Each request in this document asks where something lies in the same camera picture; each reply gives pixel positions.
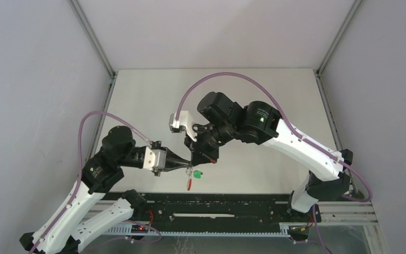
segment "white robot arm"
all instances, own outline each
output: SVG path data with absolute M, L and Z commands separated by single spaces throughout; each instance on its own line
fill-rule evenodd
M 223 93 L 211 92 L 200 101 L 197 110 L 209 124 L 193 123 L 187 111 L 182 111 L 178 120 L 172 114 L 169 122 L 172 132 L 186 131 L 184 143 L 192 153 L 192 166 L 216 163 L 219 147 L 236 139 L 283 152 L 309 169 L 304 183 L 291 195 L 289 203 L 295 211 L 307 213 L 318 200 L 336 200 L 349 190 L 350 177 L 343 173 L 343 166 L 293 135 L 280 112 L 269 104 L 256 101 L 242 108 Z M 339 161 L 351 163 L 349 150 L 329 149 L 299 133 L 331 152 Z
M 148 169 L 159 175 L 188 165 L 189 161 L 162 147 L 160 141 L 151 147 L 135 147 L 128 127 L 114 127 L 103 138 L 100 151 L 83 167 L 78 189 L 75 182 L 47 223 L 36 232 L 23 234 L 20 243 L 33 253 L 79 253 L 117 223 L 145 213 L 145 199 L 135 190 L 128 190 L 110 208 L 82 222 L 88 211 L 124 177 L 121 166 Z

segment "enclosure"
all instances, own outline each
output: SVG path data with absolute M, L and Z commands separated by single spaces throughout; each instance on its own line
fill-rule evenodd
M 354 152 L 353 166 L 374 197 L 319 202 L 320 235 L 333 253 L 406 252 L 406 2 L 70 0 L 0 1 L 0 253 L 27 253 L 20 236 L 39 229 L 68 195 L 86 113 L 115 114 L 189 159 L 184 134 L 169 129 L 170 114 L 191 85 L 221 71 L 253 78 L 299 130 L 333 150 Z M 216 77 L 184 104 L 197 122 L 206 121 L 197 104 L 212 91 L 241 106 L 271 103 L 243 79 Z M 116 125 L 90 117 L 83 157 L 98 151 Z M 240 142 L 223 146 L 216 164 L 197 170 L 204 174 L 187 190 L 184 170 L 155 177 L 123 168 L 111 193 L 133 188 L 150 205 L 165 196 L 226 194 L 229 202 L 283 207 L 308 174 L 282 153 Z M 354 176 L 350 191 L 368 195 Z M 107 195 L 86 218 L 112 202 Z M 158 243 L 120 240 L 83 253 L 324 253 L 317 244 L 289 241 L 287 230 L 301 222 L 280 221 L 274 233 L 201 232 L 203 225 L 188 222 L 191 231 L 163 230 Z M 117 230 L 126 227 L 115 225 L 92 246 L 125 236 Z M 319 241 L 314 228 L 309 239 Z

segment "cable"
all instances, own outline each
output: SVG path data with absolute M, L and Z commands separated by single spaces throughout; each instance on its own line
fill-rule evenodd
M 310 215 L 310 213 L 308 213 L 307 215 L 310 217 L 310 220 L 309 220 L 309 222 L 307 223 L 306 227 L 307 227 L 307 228 L 310 228 L 310 227 L 313 226 L 313 218 L 312 218 L 312 215 Z
M 290 131 L 298 138 L 301 139 L 302 141 L 306 142 L 307 144 L 311 145 L 312 147 L 314 147 L 315 149 L 317 149 L 318 151 L 324 153 L 326 156 L 328 156 L 330 159 L 332 159 L 334 161 L 334 163 L 337 163 L 338 158 L 336 156 L 334 156 L 332 153 L 330 153 L 329 151 L 326 151 L 325 149 L 321 148 L 320 146 L 318 146 L 317 144 L 313 143 L 312 141 L 308 140 L 308 139 L 302 139 L 302 135 L 300 133 L 298 133 L 294 127 L 292 126 L 292 124 L 290 123 L 289 119 L 287 118 L 287 116 L 284 114 L 284 110 L 282 110 L 281 106 L 279 105 L 279 103 L 273 98 L 273 96 L 263 87 L 261 86 L 258 82 L 256 82 L 255 80 L 239 74 L 239 73 L 235 73 L 235 72 L 217 72 L 211 75 L 208 75 L 202 79 L 200 79 L 199 81 L 197 81 L 195 84 L 193 84 L 184 94 L 183 98 L 180 101 L 180 104 L 178 105 L 178 109 L 177 109 L 177 113 L 175 116 L 175 119 L 178 120 L 180 118 L 180 113 L 181 113 L 181 109 L 183 108 L 183 104 L 186 101 L 186 98 L 189 96 L 189 94 L 192 92 L 192 90 L 194 90 L 197 86 L 199 86 L 201 83 L 207 81 L 208 79 L 214 78 L 214 77 L 218 77 L 218 76 L 234 76 L 234 77 L 238 77 L 238 78 L 242 78 L 244 80 L 249 81 L 250 83 L 252 83 L 253 85 L 255 85 L 257 88 L 259 88 L 263 93 L 265 93 L 265 95 L 273 102 L 274 106 L 276 107 L 276 109 L 279 111 L 279 113 L 282 116 L 282 119 L 284 120 L 285 124 L 287 125 L 287 127 L 290 129 Z M 351 201 L 356 201 L 356 202 L 369 202 L 371 201 L 371 199 L 373 198 L 373 192 L 371 191 L 371 187 L 369 186 L 369 184 L 365 181 L 365 179 L 354 169 L 352 168 L 350 165 L 348 165 L 347 163 L 345 163 L 344 161 L 338 161 L 338 163 L 340 163 L 342 166 L 346 167 L 347 169 L 349 169 L 354 175 L 357 176 L 357 178 L 363 183 L 363 185 L 365 186 L 367 192 L 368 192 L 368 198 L 366 199 L 359 199 L 359 198 L 355 198 L 355 197 L 350 197 L 348 195 L 343 195 L 344 198 L 349 199 Z
M 74 200 L 74 198 L 77 195 L 78 189 L 80 188 L 80 182 L 81 182 L 81 170 L 83 169 L 83 158 L 82 158 L 82 149 L 81 149 L 81 135 L 83 132 L 83 125 L 85 123 L 85 121 L 88 119 L 88 117 L 92 116 L 92 115 L 104 115 L 104 116 L 109 116 L 121 123 L 123 123 L 125 126 L 129 127 L 136 135 L 138 135 L 141 139 L 143 139 L 145 142 L 147 142 L 148 144 L 151 144 L 152 141 L 147 138 L 144 134 L 142 134 L 140 131 L 138 131 L 135 127 L 133 127 L 131 124 L 127 123 L 125 120 L 111 114 L 108 112 L 104 112 L 104 111 L 91 111 L 88 114 L 86 114 L 80 121 L 80 126 L 78 129 L 78 138 L 77 138 L 77 143 L 78 143 L 78 177 L 77 177 L 77 184 L 76 187 L 74 188 L 74 191 L 72 192 L 71 197 L 69 198 L 67 205 L 70 205 L 72 203 L 72 201 Z M 63 216 L 63 214 L 66 212 L 67 208 L 66 206 L 63 207 L 63 209 L 60 211 L 60 213 L 53 219 L 53 221 L 47 226 L 46 230 L 41 234 L 40 238 L 36 241 L 36 243 L 33 245 L 32 249 L 30 249 L 28 254 L 32 254 L 35 249 L 38 247 L 38 245 L 40 245 L 40 240 L 43 239 L 49 232 L 50 230 L 53 228 L 53 226 L 55 225 L 55 223 Z
M 113 242 L 113 241 L 116 241 L 116 240 L 122 240 L 122 239 L 123 239 L 123 240 L 131 240 L 131 241 L 138 242 L 138 243 L 142 243 L 142 244 L 149 244 L 149 243 L 158 242 L 158 241 L 161 240 L 161 238 L 162 238 L 161 232 L 160 232 L 159 230 L 157 230 L 157 229 L 155 229 L 155 228 L 149 226 L 149 225 L 141 224 L 141 223 L 136 222 L 136 221 L 127 221 L 127 222 L 133 223 L 133 224 L 136 224 L 136 225 L 138 225 L 138 226 L 142 226 L 142 227 L 145 227 L 145 228 L 148 228 L 148 229 L 151 229 L 151 230 L 155 231 L 155 232 L 158 234 L 158 238 L 156 238 L 155 240 L 152 240 L 152 241 L 142 241 L 142 240 L 133 239 L 133 238 L 128 237 L 128 236 L 125 236 L 125 237 L 114 237 L 114 238 L 111 238 L 111 239 L 109 239 L 109 240 L 107 240 L 107 241 L 105 241 L 105 242 L 103 242 L 103 243 L 100 243 L 100 244 L 98 244 L 98 245 L 96 245 L 96 246 L 90 246 L 90 247 L 88 247 L 87 249 L 88 249 L 88 250 L 94 250 L 94 249 L 100 248 L 100 247 L 102 247 L 102 246 L 104 246 L 104 245 L 106 245 L 106 244 L 108 244 L 108 243 L 110 243 L 110 242 Z
M 153 212 L 152 212 L 152 210 L 147 210 L 147 212 L 146 213 L 149 213 L 150 214 L 150 222 L 149 222 L 149 226 L 151 226 L 152 225 L 152 223 L 153 223 Z
M 318 240 L 320 241 L 319 244 L 321 245 L 321 247 L 323 248 L 323 250 L 326 253 L 330 253 L 332 254 L 332 251 L 330 251 L 328 249 L 328 247 L 326 247 L 325 242 L 323 242 L 323 238 L 321 238 L 321 234 L 320 234 L 320 228 L 318 227 L 318 222 L 317 222 L 317 213 L 316 213 L 316 209 L 315 209 L 315 204 L 312 206 L 312 216 L 313 216 L 313 223 L 315 224 L 315 229 L 317 230 L 317 235 L 318 235 Z

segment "purple cable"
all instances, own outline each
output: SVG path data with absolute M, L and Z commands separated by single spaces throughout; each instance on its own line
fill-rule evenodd
M 273 98 L 273 96 L 269 93 L 269 91 L 267 91 L 263 86 L 261 86 L 258 82 L 256 82 L 255 80 L 239 74 L 239 73 L 235 73 L 235 72 L 217 72 L 214 74 L 211 74 L 209 76 L 206 76 L 202 79 L 200 79 L 199 81 L 197 81 L 195 84 L 193 84 L 184 94 L 183 98 L 180 101 L 180 104 L 178 105 L 178 109 L 177 109 L 177 113 L 175 116 L 175 119 L 178 120 L 180 118 L 180 113 L 181 113 L 181 109 L 183 108 L 183 104 L 186 101 L 186 98 L 189 96 L 189 94 L 192 92 L 192 90 L 194 90 L 197 86 L 199 86 L 201 83 L 207 81 L 208 79 L 214 78 L 214 77 L 218 77 L 218 76 L 234 76 L 234 77 L 239 77 L 242 78 L 244 80 L 249 81 L 250 83 L 252 83 L 253 85 L 255 85 L 257 88 L 259 88 L 263 93 L 265 93 L 265 95 L 273 102 L 274 106 L 276 107 L 276 109 L 279 111 L 279 113 L 281 113 L 282 119 L 284 120 L 285 124 L 287 125 L 287 127 L 290 129 L 290 131 L 296 136 L 298 137 L 298 139 L 302 138 L 302 135 L 300 133 L 298 133 L 292 126 L 292 124 L 290 123 L 289 119 L 287 118 L 287 116 L 284 114 L 284 110 L 282 110 L 281 106 L 279 105 L 279 103 Z M 306 142 L 307 144 L 311 145 L 312 147 L 314 147 L 315 149 L 317 149 L 318 151 L 324 153 L 325 155 L 327 155 L 330 159 L 332 159 L 335 163 L 337 161 L 337 157 L 334 156 L 332 153 L 326 151 L 325 149 L 321 148 L 320 146 L 318 146 L 317 144 L 313 143 L 312 141 L 308 140 L 308 139 L 303 139 L 304 142 Z M 365 179 L 354 169 L 352 168 L 350 165 L 346 164 L 343 161 L 339 161 L 338 163 L 340 163 L 342 166 L 346 167 L 347 169 L 349 169 L 354 175 L 357 176 L 357 178 L 362 181 L 363 185 L 365 186 L 366 190 L 368 191 L 368 198 L 367 199 L 359 199 L 359 198 L 355 198 L 355 197 L 350 197 L 348 195 L 343 195 L 344 198 L 349 199 L 351 201 L 356 201 L 356 202 L 369 202 L 371 201 L 371 199 L 373 198 L 373 192 L 371 191 L 371 187 L 369 186 L 369 184 L 365 181 Z
M 81 134 L 83 132 L 83 125 L 85 123 L 85 121 L 88 119 L 88 117 L 92 116 L 92 115 L 105 115 L 105 116 L 109 116 L 121 123 L 123 123 L 125 126 L 129 127 L 136 135 L 138 135 L 141 139 L 143 139 L 145 142 L 147 142 L 148 144 L 151 144 L 152 141 L 150 139 L 148 139 L 144 134 L 142 134 L 140 131 L 138 131 L 135 127 L 133 127 L 131 124 L 127 123 L 125 120 L 121 119 L 120 117 L 117 117 L 111 113 L 108 112 L 104 112 L 104 111 L 91 111 L 88 114 L 86 114 L 80 122 L 80 126 L 78 129 L 78 139 L 77 139 L 77 143 L 78 143 L 78 164 L 79 164 L 79 168 L 78 168 L 78 177 L 77 177 L 77 184 L 76 187 L 74 188 L 74 191 L 72 192 L 71 197 L 68 200 L 68 205 L 70 205 L 72 203 L 72 201 L 74 200 L 74 198 L 77 195 L 78 189 L 80 188 L 80 182 L 81 182 L 81 170 L 83 168 L 83 158 L 82 158 L 82 154 L 81 154 Z M 44 238 L 49 231 L 53 228 L 53 226 L 55 225 L 55 223 L 63 216 L 63 214 L 66 212 L 67 208 L 66 206 L 63 207 L 63 209 L 60 211 L 60 213 L 53 219 L 53 221 L 47 226 L 46 230 L 41 234 L 40 239 Z M 35 249 L 38 247 L 38 245 L 40 245 L 40 240 L 36 241 L 36 243 L 33 245 L 32 249 L 30 249 L 29 254 L 32 254 Z
M 328 247 L 326 247 L 325 242 L 323 242 L 323 239 L 321 238 L 320 228 L 318 227 L 317 223 L 317 213 L 315 212 L 315 210 L 316 210 L 315 205 L 313 205 L 312 206 L 313 223 L 315 224 L 315 229 L 317 230 L 318 240 L 320 241 L 319 243 L 326 253 L 332 254 L 332 252 L 328 249 Z
M 136 225 L 138 225 L 138 226 L 142 226 L 142 227 L 145 227 L 145 228 L 148 228 L 148 229 L 151 229 L 151 230 L 155 231 L 155 233 L 158 234 L 158 238 L 156 238 L 155 240 L 152 240 L 152 241 L 142 241 L 142 240 L 136 240 L 136 239 L 133 239 L 133 238 L 130 238 L 130 237 L 115 237 L 115 238 L 109 239 L 108 241 L 105 241 L 105 242 L 103 242 L 103 243 L 100 243 L 100 244 L 98 244 L 98 245 L 96 245 L 96 246 L 91 246 L 91 247 L 88 248 L 88 250 L 94 250 L 94 249 L 100 248 L 100 247 L 102 247 L 102 246 L 104 246 L 104 245 L 106 245 L 106 244 L 108 244 L 108 243 L 110 243 L 110 242 L 113 242 L 113 241 L 116 241 L 116 240 L 122 240 L 122 239 L 124 239 L 124 240 L 132 240 L 132 241 L 135 241 L 135 242 L 138 242 L 138 243 L 142 243 L 142 244 L 150 244 L 150 243 L 158 242 L 158 241 L 161 240 L 161 238 L 162 238 L 162 235 L 161 235 L 160 231 L 157 230 L 156 228 L 153 228 L 153 227 L 151 227 L 151 226 L 149 226 L 149 225 L 141 224 L 141 223 L 136 222 L 136 221 L 130 221 L 130 220 L 128 220 L 127 222 L 133 223 L 133 224 L 136 224 Z

